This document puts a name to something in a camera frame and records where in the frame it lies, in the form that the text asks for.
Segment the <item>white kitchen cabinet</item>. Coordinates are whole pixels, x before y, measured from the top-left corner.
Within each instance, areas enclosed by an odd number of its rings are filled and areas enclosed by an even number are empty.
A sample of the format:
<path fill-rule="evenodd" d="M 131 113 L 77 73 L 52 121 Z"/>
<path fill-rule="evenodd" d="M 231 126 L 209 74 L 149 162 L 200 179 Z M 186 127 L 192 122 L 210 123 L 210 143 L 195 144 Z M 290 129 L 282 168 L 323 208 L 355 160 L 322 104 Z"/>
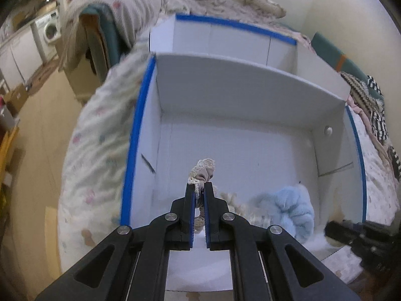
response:
<path fill-rule="evenodd" d="M 61 35 L 48 40 L 44 29 L 35 35 L 33 26 L 28 25 L 1 45 L 1 75 L 10 90 L 28 85 L 34 74 L 56 57 L 55 41 Z"/>

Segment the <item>patterned white bed quilt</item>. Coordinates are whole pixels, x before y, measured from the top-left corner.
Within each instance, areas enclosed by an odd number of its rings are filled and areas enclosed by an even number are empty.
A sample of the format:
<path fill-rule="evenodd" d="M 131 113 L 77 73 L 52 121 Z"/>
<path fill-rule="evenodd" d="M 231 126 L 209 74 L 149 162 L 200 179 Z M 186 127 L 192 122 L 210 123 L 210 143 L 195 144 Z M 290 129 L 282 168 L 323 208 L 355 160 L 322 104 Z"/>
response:
<path fill-rule="evenodd" d="M 148 35 L 110 69 L 77 120 L 62 170 L 58 206 L 58 239 L 61 266 L 70 268 L 89 252 L 87 239 L 101 242 L 121 224 L 122 195 L 131 131 L 147 62 Z M 399 185 L 385 165 L 360 115 L 349 105 L 362 148 L 367 187 L 366 219 L 389 224 L 400 209 Z M 360 273 L 349 248 L 339 248 L 328 266 L 341 279 Z"/>

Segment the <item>cardboard box on floor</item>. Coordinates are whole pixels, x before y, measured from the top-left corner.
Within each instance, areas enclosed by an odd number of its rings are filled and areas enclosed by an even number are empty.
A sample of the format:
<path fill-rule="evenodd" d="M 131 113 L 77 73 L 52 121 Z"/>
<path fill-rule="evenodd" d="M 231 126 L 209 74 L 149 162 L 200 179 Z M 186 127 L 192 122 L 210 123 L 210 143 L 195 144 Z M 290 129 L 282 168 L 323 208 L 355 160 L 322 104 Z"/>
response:
<path fill-rule="evenodd" d="M 29 94 L 24 84 L 19 84 L 4 96 L 7 109 L 13 117 L 19 114 L 28 97 Z"/>

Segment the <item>yellow wooden rack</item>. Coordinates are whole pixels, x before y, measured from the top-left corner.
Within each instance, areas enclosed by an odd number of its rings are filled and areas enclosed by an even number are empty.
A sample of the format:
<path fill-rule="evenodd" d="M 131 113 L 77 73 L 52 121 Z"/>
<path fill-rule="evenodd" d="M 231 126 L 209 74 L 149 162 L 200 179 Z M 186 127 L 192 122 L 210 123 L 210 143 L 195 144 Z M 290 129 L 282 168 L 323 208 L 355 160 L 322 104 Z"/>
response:
<path fill-rule="evenodd" d="M 15 143 L 18 137 L 19 127 L 15 126 L 11 131 L 4 134 L 1 141 L 0 150 L 0 180 L 1 187 L 6 186 L 8 188 L 12 185 L 13 176 L 8 171 L 8 167 L 11 164 L 12 157 L 14 155 Z"/>

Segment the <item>cream frilled pillow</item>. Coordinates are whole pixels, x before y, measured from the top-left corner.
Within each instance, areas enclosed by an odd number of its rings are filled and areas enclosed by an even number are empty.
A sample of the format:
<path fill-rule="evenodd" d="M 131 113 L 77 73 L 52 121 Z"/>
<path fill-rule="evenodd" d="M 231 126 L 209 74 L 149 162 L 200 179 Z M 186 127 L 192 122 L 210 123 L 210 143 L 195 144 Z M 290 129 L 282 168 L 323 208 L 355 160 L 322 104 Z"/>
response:
<path fill-rule="evenodd" d="M 244 0 L 244 3 L 255 10 L 271 14 L 276 18 L 283 18 L 287 13 L 285 8 L 272 0 Z"/>

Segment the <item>white box with blue edges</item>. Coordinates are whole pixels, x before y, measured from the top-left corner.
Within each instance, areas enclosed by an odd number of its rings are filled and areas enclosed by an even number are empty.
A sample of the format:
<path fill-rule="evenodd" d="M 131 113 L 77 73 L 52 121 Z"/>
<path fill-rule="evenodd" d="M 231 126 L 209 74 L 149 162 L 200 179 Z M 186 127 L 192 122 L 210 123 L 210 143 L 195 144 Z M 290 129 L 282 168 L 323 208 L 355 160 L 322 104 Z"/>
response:
<path fill-rule="evenodd" d="M 210 183 L 258 205 L 302 184 L 315 212 L 304 254 L 340 280 L 324 226 L 339 211 L 366 219 L 362 148 L 349 88 L 294 39 L 232 20 L 178 14 L 153 27 L 131 131 L 121 224 L 148 225 L 183 197 L 191 168 L 216 162 Z"/>

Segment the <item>light blue fluffy scrunchie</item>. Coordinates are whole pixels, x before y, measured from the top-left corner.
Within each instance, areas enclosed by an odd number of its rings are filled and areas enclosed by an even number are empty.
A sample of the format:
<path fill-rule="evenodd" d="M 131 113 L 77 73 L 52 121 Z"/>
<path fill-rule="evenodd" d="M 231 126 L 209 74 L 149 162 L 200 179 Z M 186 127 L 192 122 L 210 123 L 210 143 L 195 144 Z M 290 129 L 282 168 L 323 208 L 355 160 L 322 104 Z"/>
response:
<path fill-rule="evenodd" d="M 301 183 L 261 194 L 251 205 L 249 222 L 252 225 L 261 228 L 279 225 L 300 243 L 313 235 L 315 211 L 309 192 Z"/>

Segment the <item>black white striped cloth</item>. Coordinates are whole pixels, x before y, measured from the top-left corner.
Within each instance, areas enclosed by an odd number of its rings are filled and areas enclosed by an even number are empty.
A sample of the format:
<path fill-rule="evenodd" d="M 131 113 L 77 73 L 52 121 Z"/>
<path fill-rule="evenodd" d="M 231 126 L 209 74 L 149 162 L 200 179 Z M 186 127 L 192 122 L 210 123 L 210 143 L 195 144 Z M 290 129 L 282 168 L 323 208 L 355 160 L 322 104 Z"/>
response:
<path fill-rule="evenodd" d="M 400 157 L 389 138 L 384 96 L 378 83 L 372 76 L 361 80 L 344 71 L 340 75 L 350 86 L 351 105 L 361 111 L 360 117 L 379 156 L 385 165 L 392 167 L 395 179 L 400 181 Z"/>

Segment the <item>teal cushion with orange stripe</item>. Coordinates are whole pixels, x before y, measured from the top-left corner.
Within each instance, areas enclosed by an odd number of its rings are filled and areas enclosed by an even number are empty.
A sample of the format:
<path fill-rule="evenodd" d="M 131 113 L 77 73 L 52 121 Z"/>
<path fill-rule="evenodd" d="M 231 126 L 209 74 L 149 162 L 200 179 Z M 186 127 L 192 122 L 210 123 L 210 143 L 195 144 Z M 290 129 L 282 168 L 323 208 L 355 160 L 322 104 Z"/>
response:
<path fill-rule="evenodd" d="M 366 75 L 345 53 L 337 48 L 321 33 L 316 32 L 311 45 L 317 55 L 337 72 L 346 72 L 366 83 L 369 94 L 375 99 L 384 101 L 383 93 L 372 76 Z"/>

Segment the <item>beige frilled scrunchie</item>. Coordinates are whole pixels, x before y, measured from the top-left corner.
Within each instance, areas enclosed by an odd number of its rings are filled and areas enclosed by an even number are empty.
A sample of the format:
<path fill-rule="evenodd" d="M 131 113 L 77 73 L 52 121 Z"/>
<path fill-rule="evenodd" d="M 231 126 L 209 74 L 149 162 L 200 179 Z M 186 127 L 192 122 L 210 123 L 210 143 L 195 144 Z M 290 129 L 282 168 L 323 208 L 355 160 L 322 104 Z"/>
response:
<path fill-rule="evenodd" d="M 194 217 L 194 232 L 199 234 L 205 228 L 205 208 L 203 202 L 204 186 L 214 176 L 216 163 L 211 158 L 199 160 L 190 171 L 187 183 L 194 185 L 195 209 L 199 211 Z"/>

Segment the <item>white washing machine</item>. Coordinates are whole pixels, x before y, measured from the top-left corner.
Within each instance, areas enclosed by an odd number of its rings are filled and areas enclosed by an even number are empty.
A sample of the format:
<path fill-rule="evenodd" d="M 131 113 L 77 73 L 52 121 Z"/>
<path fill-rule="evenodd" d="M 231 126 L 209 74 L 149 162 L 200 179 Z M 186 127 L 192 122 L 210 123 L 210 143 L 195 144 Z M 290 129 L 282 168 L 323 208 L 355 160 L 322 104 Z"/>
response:
<path fill-rule="evenodd" d="M 41 45 L 53 44 L 60 38 L 60 16 L 58 9 L 52 10 L 39 18 L 33 23 L 33 34 L 35 39 Z"/>

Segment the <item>cream patterned scrunchie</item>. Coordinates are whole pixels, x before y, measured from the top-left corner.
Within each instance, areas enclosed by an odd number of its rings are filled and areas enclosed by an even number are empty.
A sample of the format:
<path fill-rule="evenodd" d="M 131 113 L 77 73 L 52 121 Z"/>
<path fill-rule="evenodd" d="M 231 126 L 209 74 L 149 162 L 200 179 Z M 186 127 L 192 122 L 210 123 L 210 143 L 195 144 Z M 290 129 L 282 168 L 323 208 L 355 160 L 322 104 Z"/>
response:
<path fill-rule="evenodd" d="M 245 218 L 251 225 L 260 228 L 268 228 L 271 225 L 271 216 L 266 210 L 252 204 L 238 202 L 236 194 L 220 192 L 219 197 L 226 201 L 231 213 Z"/>

